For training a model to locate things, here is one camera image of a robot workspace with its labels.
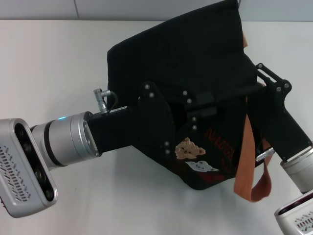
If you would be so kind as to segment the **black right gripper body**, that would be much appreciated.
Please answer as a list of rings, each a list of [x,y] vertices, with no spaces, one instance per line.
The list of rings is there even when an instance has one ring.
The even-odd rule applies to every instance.
[[[248,116],[253,127],[273,147],[282,161],[286,162],[311,145],[308,135],[285,108],[286,90],[280,83],[266,82],[248,96]]]

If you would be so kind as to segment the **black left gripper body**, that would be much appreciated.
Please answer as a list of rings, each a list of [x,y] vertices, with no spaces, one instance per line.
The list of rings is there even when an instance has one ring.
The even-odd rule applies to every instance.
[[[167,101],[153,82],[140,87],[134,106],[97,113],[88,121],[100,153],[126,146],[169,157],[175,149],[175,123]]]

